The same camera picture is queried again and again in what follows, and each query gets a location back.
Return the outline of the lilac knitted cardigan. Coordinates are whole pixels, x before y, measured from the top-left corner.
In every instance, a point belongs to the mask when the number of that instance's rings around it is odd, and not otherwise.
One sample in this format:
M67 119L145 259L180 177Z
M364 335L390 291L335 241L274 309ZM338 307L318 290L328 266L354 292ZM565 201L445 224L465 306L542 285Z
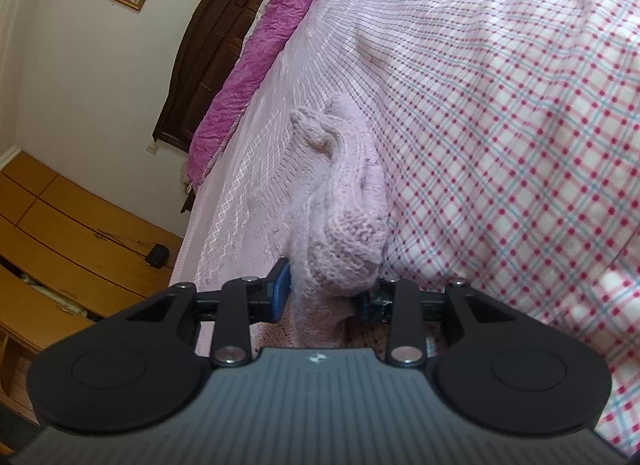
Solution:
M283 318L252 328L263 347L337 348L352 298L378 277L387 237L384 170L367 119L347 95L323 110L299 107L278 165L250 194L242 245L247 272L286 258L291 294Z

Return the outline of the yellow wooden wardrobe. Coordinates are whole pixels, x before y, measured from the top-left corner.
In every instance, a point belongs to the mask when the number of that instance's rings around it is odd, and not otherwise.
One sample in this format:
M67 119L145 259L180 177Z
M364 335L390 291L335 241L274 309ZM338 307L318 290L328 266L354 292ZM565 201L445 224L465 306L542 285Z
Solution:
M182 240L15 154L1 170L1 404L35 422L25 387L35 355L164 289L174 264L146 262Z

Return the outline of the pink checked bed sheet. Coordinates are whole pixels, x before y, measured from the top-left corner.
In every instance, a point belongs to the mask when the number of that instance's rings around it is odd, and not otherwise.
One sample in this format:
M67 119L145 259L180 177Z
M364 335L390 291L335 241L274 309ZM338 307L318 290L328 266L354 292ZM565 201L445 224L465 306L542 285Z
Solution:
M605 356L639 448L639 0L314 0L196 189L172 279L247 272L248 200L344 94L384 170L380 272L460 275Z

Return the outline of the dark wooden headboard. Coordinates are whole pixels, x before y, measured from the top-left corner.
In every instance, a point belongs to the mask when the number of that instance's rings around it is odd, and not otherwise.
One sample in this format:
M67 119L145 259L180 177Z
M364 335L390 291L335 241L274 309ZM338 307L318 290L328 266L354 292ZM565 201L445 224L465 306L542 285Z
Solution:
M178 50L153 139L186 152L214 96L239 60L262 0L201 0Z

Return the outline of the magenta crinkled pillow cover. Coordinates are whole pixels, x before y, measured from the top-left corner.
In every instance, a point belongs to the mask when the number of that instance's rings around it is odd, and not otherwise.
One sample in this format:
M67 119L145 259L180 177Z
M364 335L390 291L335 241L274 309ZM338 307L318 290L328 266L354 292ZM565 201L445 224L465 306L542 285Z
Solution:
M239 60L194 133L186 162L186 177L194 190L202 185L226 148L250 100L313 2L267 3L254 32L244 41Z

